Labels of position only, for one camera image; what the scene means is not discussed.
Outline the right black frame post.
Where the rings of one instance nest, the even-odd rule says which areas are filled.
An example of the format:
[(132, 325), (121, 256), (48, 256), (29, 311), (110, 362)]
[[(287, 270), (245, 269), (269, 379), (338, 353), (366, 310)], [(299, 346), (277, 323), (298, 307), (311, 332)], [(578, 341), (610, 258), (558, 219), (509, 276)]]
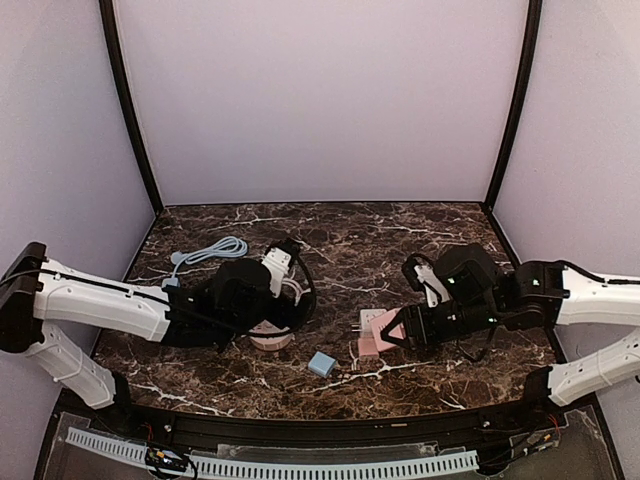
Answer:
[(530, 0), (527, 4), (527, 15), (522, 47), (509, 111), (491, 180), (483, 201), (483, 207), (487, 216), (494, 215), (495, 206), (500, 195), (513, 146), (515, 144), (535, 57), (542, 9), (542, 0)]

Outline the black front frame rail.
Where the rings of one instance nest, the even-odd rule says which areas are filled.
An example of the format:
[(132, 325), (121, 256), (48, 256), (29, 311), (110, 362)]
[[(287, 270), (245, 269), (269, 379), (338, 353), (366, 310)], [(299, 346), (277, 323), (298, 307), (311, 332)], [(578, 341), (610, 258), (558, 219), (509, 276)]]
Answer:
[(137, 422), (123, 427), (105, 413), (87, 407), (65, 389), (56, 410), (78, 414), (99, 428), (168, 445), (213, 450), (220, 444), (266, 447), (370, 447), (435, 442), (440, 447), (501, 445), (517, 434), (563, 425), (560, 414), (548, 414), (520, 401), (451, 413), (378, 420), (252, 420), (225, 418), (133, 405)]

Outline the pink round power socket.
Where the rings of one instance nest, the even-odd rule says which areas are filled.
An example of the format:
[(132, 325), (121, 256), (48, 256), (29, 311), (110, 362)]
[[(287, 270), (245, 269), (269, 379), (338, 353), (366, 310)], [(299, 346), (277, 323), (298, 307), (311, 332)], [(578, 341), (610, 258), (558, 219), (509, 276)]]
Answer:
[(251, 337), (250, 341), (258, 350), (274, 352), (285, 348), (294, 338), (292, 333), (285, 334), (285, 329), (280, 329), (267, 321), (263, 321), (251, 330), (252, 334), (269, 334), (269, 337)]

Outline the small pink plug adapter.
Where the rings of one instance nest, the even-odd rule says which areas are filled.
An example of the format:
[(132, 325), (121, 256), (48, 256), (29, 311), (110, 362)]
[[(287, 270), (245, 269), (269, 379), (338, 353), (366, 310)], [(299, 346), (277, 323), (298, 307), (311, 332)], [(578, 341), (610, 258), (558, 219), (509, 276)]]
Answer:
[(376, 359), (379, 357), (379, 351), (376, 347), (375, 340), (371, 337), (359, 338), (357, 340), (358, 358)]

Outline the white cube socket adapter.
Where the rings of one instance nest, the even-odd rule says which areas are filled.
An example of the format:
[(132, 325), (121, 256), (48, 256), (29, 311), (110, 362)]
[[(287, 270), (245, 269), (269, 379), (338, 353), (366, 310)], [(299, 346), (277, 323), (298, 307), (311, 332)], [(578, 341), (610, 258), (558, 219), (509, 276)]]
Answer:
[(361, 309), (359, 311), (359, 320), (351, 325), (352, 332), (357, 335), (358, 339), (378, 338), (380, 334), (376, 332), (373, 321), (386, 312), (386, 309)]

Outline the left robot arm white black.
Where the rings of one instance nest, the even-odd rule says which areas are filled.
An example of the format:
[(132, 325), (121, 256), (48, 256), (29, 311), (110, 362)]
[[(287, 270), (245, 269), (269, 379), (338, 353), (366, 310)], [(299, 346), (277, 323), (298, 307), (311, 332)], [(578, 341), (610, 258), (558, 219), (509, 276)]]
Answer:
[(127, 380), (94, 362), (61, 330), (68, 321), (138, 336), (175, 348), (223, 350), (238, 336), (269, 338), (300, 329), (313, 315), (315, 286), (292, 278), (306, 266), (298, 242), (273, 244), (259, 259), (223, 262), (194, 288), (175, 279), (136, 286), (70, 269), (28, 244), (1, 278), (1, 349), (33, 359), (54, 381), (94, 409), (127, 407)]

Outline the black frame post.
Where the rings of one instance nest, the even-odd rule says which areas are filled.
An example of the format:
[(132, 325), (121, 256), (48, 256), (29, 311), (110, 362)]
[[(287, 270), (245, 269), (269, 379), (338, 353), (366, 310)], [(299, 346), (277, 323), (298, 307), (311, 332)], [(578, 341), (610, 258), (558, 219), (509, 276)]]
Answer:
[(116, 19), (115, 3), (99, 0), (102, 30), (116, 87), (122, 117), (147, 198), (155, 216), (164, 211), (161, 194), (144, 144), (136, 108), (125, 68), (124, 55)]
[(509, 111), (491, 180), (483, 201), (483, 207), (487, 216), (494, 215), (495, 206), (500, 195), (513, 146), (515, 144), (535, 57), (542, 9), (542, 0), (530, 0), (527, 4), (527, 15), (522, 47)]

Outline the small blue plug adapter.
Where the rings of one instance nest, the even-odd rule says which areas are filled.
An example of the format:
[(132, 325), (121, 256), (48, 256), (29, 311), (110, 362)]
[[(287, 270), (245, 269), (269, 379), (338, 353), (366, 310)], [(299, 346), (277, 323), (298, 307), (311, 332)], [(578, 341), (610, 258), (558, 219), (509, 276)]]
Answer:
[(322, 378), (327, 378), (335, 368), (337, 360), (323, 352), (316, 352), (309, 361), (309, 371)]

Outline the left black frame post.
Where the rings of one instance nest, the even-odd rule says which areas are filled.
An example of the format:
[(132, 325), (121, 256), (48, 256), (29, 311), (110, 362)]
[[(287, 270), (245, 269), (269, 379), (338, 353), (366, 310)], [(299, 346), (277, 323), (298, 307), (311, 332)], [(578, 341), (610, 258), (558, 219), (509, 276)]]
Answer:
[(116, 19), (115, 3), (99, 0), (102, 30), (116, 87), (122, 117), (147, 198), (155, 216), (164, 211), (161, 194), (144, 144), (136, 108), (125, 68), (124, 55)]

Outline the blue power strip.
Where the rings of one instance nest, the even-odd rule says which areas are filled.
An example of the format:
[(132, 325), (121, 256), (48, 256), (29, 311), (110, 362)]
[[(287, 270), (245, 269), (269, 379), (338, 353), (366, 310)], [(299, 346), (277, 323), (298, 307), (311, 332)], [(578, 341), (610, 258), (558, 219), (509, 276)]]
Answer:
[(169, 277), (163, 280), (161, 288), (168, 294), (174, 294), (181, 290), (180, 280), (177, 277)]

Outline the pink cube socket adapter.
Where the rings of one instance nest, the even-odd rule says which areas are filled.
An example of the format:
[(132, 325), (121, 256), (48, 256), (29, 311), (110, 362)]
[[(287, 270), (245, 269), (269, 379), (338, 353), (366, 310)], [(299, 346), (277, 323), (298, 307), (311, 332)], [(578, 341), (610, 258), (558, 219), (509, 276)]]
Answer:
[[(396, 344), (385, 341), (382, 338), (382, 331), (394, 320), (399, 312), (400, 309), (395, 308), (373, 318), (370, 321), (369, 326), (373, 335), (375, 347), (378, 352), (384, 352), (397, 347)], [(390, 330), (389, 336), (392, 338), (405, 339), (406, 334), (404, 326), (402, 324), (396, 325), (393, 329)]]

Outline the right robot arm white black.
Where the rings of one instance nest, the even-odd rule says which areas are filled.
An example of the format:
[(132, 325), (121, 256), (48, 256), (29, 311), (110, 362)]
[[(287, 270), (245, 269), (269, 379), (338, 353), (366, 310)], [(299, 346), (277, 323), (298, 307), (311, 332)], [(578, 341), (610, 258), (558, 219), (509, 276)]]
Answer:
[(528, 261), (502, 270), (477, 244), (454, 246), (436, 261), (410, 255), (402, 266), (421, 304), (374, 320), (379, 342), (428, 351), (476, 332), (493, 335), (574, 324), (627, 325), (633, 331), (586, 357), (531, 372), (523, 398), (528, 403), (567, 406), (629, 378), (639, 377), (639, 280), (602, 276), (569, 261)]

